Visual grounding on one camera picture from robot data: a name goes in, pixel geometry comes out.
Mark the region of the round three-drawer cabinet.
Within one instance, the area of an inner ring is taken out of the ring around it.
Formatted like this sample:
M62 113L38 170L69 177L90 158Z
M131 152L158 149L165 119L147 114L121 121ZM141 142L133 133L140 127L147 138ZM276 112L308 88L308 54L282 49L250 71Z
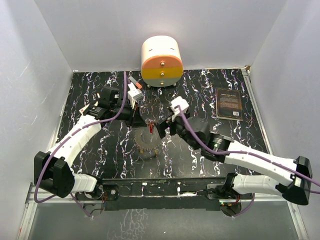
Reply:
M176 86L184 70L178 42L171 36L156 35L141 46L141 77L148 88Z

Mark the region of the orange capped glue pen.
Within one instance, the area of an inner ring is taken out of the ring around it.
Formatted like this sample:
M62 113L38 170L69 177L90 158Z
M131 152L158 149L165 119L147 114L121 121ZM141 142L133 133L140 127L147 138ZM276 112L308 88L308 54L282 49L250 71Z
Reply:
M132 76L128 78L138 89L142 90L142 85Z

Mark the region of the red key tag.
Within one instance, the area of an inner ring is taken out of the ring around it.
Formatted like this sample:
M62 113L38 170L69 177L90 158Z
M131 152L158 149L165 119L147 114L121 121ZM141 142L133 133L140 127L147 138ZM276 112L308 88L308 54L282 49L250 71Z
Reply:
M149 127L149 132L152 134L154 132L154 121L151 119L146 120L146 124Z

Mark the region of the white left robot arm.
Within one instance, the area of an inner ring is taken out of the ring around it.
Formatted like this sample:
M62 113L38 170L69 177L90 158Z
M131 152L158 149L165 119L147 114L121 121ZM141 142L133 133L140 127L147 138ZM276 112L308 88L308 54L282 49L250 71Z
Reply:
M146 127L137 102L143 93L133 83L119 89L105 86L97 94L97 100L80 110L76 125L47 152L38 152L34 157L34 183L36 189L65 198L69 194L86 193L91 199L103 195L102 181L91 174L73 173L72 165L77 155L91 138L114 120L122 121L127 127Z

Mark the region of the black disc with keyrings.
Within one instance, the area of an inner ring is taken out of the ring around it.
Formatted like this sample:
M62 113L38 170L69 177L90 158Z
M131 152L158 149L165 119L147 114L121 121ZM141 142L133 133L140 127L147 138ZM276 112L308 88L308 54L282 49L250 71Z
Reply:
M161 144L162 139L156 128L150 132L149 127L141 127L134 131L134 141L140 150L154 151Z

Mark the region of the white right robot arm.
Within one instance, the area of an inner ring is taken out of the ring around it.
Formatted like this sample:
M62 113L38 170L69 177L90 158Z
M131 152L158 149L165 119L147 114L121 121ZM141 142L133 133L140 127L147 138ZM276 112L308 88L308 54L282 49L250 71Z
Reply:
M285 200L306 206L309 204L312 168L304 156L282 158L247 147L230 137L213 133L210 125L198 117L170 116L157 122L160 138L178 135L190 147L212 162L237 165L257 172L258 175L229 173L223 185L214 193L230 199L237 195L261 193L283 197Z

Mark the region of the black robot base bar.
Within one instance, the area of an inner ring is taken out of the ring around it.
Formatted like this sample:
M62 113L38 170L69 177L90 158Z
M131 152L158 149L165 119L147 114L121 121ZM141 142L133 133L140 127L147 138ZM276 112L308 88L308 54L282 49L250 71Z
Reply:
M128 209L205 209L234 216L242 211L240 195L224 186L227 177L198 178L115 178L98 182L94 192L76 193L80 201L97 201L105 211Z

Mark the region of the pale green staples box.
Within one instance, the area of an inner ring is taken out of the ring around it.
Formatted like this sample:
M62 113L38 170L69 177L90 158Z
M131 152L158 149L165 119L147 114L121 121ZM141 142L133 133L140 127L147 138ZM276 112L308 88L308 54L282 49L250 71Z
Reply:
M91 103L85 105L84 107L82 107L82 108L79 110L79 113L80 113L81 115L83 115L84 112L85 112L85 110L86 110L90 105L97 106L97 105L98 105L98 102L97 102L97 101L94 101L94 102L91 102Z

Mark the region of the aluminium frame rail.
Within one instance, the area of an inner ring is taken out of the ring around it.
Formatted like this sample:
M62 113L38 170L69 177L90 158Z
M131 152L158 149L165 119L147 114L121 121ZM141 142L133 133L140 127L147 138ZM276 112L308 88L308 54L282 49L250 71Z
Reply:
M81 209L71 197L45 203L30 187L18 233L20 240L306 240L297 205L278 196L243 198L245 212L227 216L218 202L202 196L123 197L103 203L86 200Z

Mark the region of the dark brown book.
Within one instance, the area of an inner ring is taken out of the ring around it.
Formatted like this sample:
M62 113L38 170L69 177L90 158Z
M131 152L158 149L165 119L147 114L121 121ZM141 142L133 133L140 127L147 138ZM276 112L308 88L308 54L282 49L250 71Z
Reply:
M239 90L216 88L216 117L224 120L243 121L243 107Z

